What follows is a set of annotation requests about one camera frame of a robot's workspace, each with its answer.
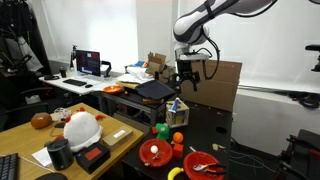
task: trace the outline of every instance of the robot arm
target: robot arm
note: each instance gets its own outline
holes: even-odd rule
[[[176,39],[174,50],[178,70],[178,74],[173,76],[173,78],[174,81],[178,81],[176,82],[178,92],[181,91],[180,85],[185,80],[190,80],[193,83],[194,91],[197,91],[196,84],[200,81],[200,78],[198,72],[192,72],[190,61],[207,60],[209,56],[190,52],[190,47],[192,45],[202,44],[206,40],[209,41],[209,29],[205,23],[222,14],[253,17],[250,15],[246,16],[246,14],[253,13],[269,5],[263,11],[256,14],[259,15],[269,9],[276,1],[277,0],[206,0],[192,12],[181,16],[173,27],[173,34]],[[309,1],[320,4],[320,0]]]

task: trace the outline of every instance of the red plate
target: red plate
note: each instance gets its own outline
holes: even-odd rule
[[[219,163],[219,161],[208,153],[196,151],[188,154],[184,158],[183,169],[191,180],[223,180],[224,175],[205,174],[192,169],[195,165],[210,163]]]
[[[108,94],[116,94],[121,91],[121,86],[107,86],[103,91]]]
[[[150,162],[155,156],[155,154],[150,151],[153,145],[158,147],[158,158]],[[172,159],[172,147],[167,141],[162,139],[150,139],[140,146],[139,157],[143,163],[150,162],[149,166],[163,166]]]

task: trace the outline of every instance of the wooden table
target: wooden table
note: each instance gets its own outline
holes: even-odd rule
[[[93,115],[103,114],[100,111],[83,103],[72,106],[69,109],[72,112],[75,112],[80,107],[84,107],[87,112]],[[99,121],[99,124],[103,127],[102,137],[110,134],[121,126],[126,125],[110,116],[107,116],[107,118]],[[33,162],[37,162],[31,154],[42,149],[47,141],[52,141],[55,139],[55,137],[50,136],[54,125],[55,123],[52,123],[49,127],[37,130],[34,129],[30,123],[26,123],[16,128],[1,132],[0,155],[18,153],[19,157],[24,157]],[[85,172],[77,164],[76,159],[74,159],[74,162],[70,167],[58,172],[66,175],[68,179],[98,179],[142,139],[143,133],[141,131],[131,126],[129,127],[133,130],[133,136],[125,144],[111,152],[111,157],[92,174]],[[63,129],[55,128],[52,131],[52,134],[60,134],[62,132]],[[51,165],[49,168],[56,171],[53,165]],[[50,173],[50,171],[42,169],[22,158],[19,158],[18,172],[18,179],[20,180],[35,179],[41,175]]]

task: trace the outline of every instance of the green toy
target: green toy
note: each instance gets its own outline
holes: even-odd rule
[[[158,130],[158,135],[157,135],[158,139],[162,139],[165,141],[169,139],[169,127],[166,123],[164,124],[157,123],[156,129]]]

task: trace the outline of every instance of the orange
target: orange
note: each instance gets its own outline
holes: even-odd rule
[[[183,135],[181,132],[176,132],[173,134],[173,142],[175,143],[182,143]]]

